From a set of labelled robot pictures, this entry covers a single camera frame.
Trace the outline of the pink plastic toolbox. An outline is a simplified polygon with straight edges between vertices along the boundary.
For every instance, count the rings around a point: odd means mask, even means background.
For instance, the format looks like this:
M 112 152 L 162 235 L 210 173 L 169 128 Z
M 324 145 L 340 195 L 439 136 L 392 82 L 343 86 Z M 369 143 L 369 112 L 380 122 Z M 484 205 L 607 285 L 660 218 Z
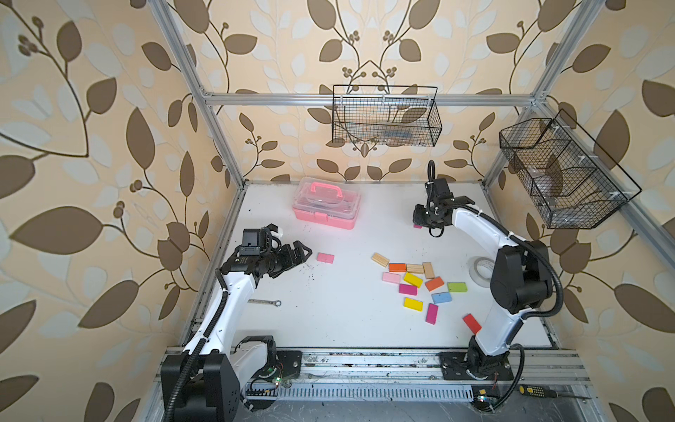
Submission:
M 360 210 L 361 192 L 345 183 L 303 178 L 292 209 L 298 220 L 352 230 Z

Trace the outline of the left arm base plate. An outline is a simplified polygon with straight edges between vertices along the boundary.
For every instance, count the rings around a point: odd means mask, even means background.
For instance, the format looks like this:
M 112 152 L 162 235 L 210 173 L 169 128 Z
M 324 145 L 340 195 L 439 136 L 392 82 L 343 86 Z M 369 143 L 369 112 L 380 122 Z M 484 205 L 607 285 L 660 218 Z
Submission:
M 276 353 L 277 378 L 280 381 L 293 380 L 302 371 L 302 351 L 278 349 Z

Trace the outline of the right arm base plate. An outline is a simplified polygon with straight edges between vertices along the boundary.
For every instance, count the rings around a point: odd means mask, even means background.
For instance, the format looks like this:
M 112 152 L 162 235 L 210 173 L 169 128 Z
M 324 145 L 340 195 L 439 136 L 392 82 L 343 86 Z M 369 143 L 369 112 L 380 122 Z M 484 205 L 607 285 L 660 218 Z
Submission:
M 442 352 L 438 354 L 442 378 L 445 381 L 495 382 L 512 381 L 513 371 L 508 354 L 472 356 L 467 352 Z

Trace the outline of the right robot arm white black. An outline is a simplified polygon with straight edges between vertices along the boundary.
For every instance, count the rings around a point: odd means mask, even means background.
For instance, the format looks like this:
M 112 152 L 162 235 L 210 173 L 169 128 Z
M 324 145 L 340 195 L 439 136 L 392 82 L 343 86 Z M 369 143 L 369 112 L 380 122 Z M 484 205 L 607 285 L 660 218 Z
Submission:
M 418 204 L 413 223 L 430 231 L 453 226 L 495 254 L 490 278 L 493 299 L 482 328 L 469 341 L 458 366 L 482 380 L 506 364 L 514 339 L 530 318 L 550 318 L 564 305 L 564 287 L 548 258 L 546 245 L 529 242 L 470 205 Z

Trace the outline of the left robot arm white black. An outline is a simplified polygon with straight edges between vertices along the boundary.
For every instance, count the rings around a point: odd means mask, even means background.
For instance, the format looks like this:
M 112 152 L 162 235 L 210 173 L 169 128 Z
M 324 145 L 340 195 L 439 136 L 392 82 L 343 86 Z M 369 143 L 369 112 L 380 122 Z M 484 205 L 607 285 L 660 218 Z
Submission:
M 304 264 L 300 241 L 245 242 L 216 269 L 216 289 L 202 324 L 183 351 L 160 369 L 165 421 L 232 421 L 240 407 L 256 410 L 247 390 L 273 392 L 284 370 L 271 335 L 234 337 L 258 283 Z

